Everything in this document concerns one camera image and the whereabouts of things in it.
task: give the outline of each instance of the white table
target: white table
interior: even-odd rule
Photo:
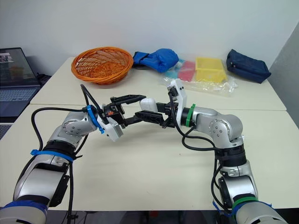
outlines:
[[[140,94],[154,98],[157,102],[169,102],[166,87],[161,85],[161,74],[152,70],[131,69],[128,75],[112,85],[98,85],[77,79],[71,72],[73,58],[69,58],[58,69],[47,84],[31,100],[31,104],[83,105],[84,98],[80,84],[84,84],[101,104],[108,104],[110,97]],[[270,83],[262,84],[236,78],[238,88],[231,97],[186,90],[187,106],[193,103],[214,109],[241,110],[286,110]]]
[[[12,200],[17,178],[38,141],[29,105],[0,141],[0,206]],[[127,107],[126,117],[138,108]],[[285,111],[219,110],[243,122],[247,159],[259,199],[275,208],[299,207],[299,130]],[[66,112],[40,112],[37,126],[46,141]],[[74,162],[74,210],[210,210],[213,152],[181,145],[173,128],[138,123],[128,126],[118,142],[90,134]],[[196,141],[198,147],[208,144]],[[69,191],[55,209],[66,210]]]

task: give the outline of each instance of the blue tape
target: blue tape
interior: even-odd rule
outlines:
[[[11,203],[8,203],[7,205],[5,205],[2,209],[11,208],[11,207],[19,207],[19,206],[37,208],[37,209],[41,210],[45,215],[47,215],[48,207],[45,204],[33,202],[31,200],[11,202]]]
[[[66,160],[68,160],[70,162],[74,161],[74,159],[71,158],[70,156],[67,156],[62,153],[52,152],[52,151],[38,151],[37,149],[33,149],[30,154],[31,155],[55,155],[55,156],[65,158]]]
[[[245,204],[247,204],[247,203],[251,203],[251,202],[259,202],[259,203],[263,203],[263,204],[268,205],[269,207],[272,208],[272,204],[267,204],[267,203],[265,203],[265,202],[260,202],[260,201],[249,201],[249,202],[244,202],[244,203],[240,203],[240,204],[236,205],[236,206],[234,207],[234,209],[232,210],[232,213],[230,213],[230,214],[228,215],[228,214],[226,214],[225,212],[222,212],[222,211],[219,209],[219,207],[217,206],[217,204],[215,203],[215,201],[213,201],[212,204],[213,204],[213,206],[217,209],[217,211],[218,211],[219,213],[224,214],[226,217],[232,217],[232,216],[234,216],[234,215],[237,213],[237,211],[238,211],[243,205],[245,205]]]
[[[92,111],[92,107],[90,105],[87,106],[87,112],[88,112],[88,115],[91,117],[92,119],[92,122],[93,124],[99,128],[99,131],[103,134],[104,133],[104,130],[103,128],[101,127],[101,125],[98,123],[98,121],[96,120],[94,114],[93,114],[93,111]]]

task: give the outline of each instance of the laptop keyboard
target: laptop keyboard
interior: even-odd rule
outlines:
[[[9,130],[11,125],[0,125],[0,140],[5,135],[5,133]]]
[[[27,101],[36,89],[1,90],[0,101]]]

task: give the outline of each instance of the robotic arm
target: robotic arm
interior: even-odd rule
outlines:
[[[223,204],[216,200],[218,204],[227,211],[232,208],[238,224],[285,224],[273,208],[258,201],[250,163],[245,156],[241,121],[234,115],[223,115],[213,109],[186,107],[186,93],[179,79],[172,81],[167,89],[171,100],[167,104],[141,95],[126,95],[111,98],[110,104],[100,106],[101,111],[88,105],[79,112],[70,112],[47,145],[41,151],[31,152],[33,157],[20,175],[13,202],[0,210],[0,224],[45,223],[47,209],[59,205],[64,197],[71,179],[67,171],[72,173],[81,139],[99,129],[116,141],[123,135],[122,129],[141,121],[156,123],[162,128],[176,127],[179,131],[179,125],[183,125],[208,134],[220,162],[212,179],[214,193],[215,178],[220,172],[218,184]],[[138,101],[142,111],[124,118],[121,105]],[[74,218],[69,214],[68,222]]]

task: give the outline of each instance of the green ring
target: green ring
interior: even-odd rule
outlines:
[[[189,112],[188,112],[188,115],[187,115],[187,119],[186,119],[186,127],[190,126],[190,120],[191,120],[191,116],[193,114],[194,108],[195,108],[195,104],[193,104],[191,106],[191,108],[189,109]]]
[[[242,203],[242,202],[247,202],[247,201],[258,201],[258,199],[256,197],[243,197],[240,198],[238,200],[236,200],[233,204],[232,210],[235,208],[235,206],[237,206],[238,204]]]

